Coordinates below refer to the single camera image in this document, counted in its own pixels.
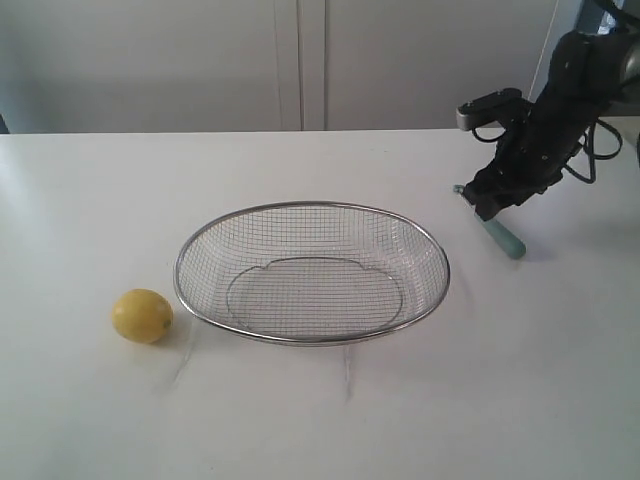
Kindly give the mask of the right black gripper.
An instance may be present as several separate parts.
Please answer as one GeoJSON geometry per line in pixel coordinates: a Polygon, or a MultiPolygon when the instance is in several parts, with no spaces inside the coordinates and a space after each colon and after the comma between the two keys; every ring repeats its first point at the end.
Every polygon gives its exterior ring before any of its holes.
{"type": "Polygon", "coordinates": [[[554,184],[607,105],[598,98],[540,95],[524,130],[496,155],[493,167],[479,170],[465,185],[465,198],[477,200],[475,213],[482,220],[494,219],[502,210],[521,205],[524,194],[554,184]]]}

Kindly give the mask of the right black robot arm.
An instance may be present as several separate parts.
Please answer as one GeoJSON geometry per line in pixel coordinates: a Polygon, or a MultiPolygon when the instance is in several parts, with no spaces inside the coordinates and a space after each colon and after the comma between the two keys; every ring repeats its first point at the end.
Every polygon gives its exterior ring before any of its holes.
{"type": "Polygon", "coordinates": [[[614,29],[563,35],[535,101],[525,99],[518,89],[505,88],[458,108],[462,131],[475,133],[491,123],[504,130],[492,140],[494,158],[462,189],[482,220],[543,194],[565,173],[594,183],[594,168],[582,175],[568,164],[579,152],[589,163],[615,158],[614,153],[596,153],[595,130],[609,126],[602,117],[614,104],[639,100],[639,20],[611,1],[597,5],[615,19],[614,29]]]}

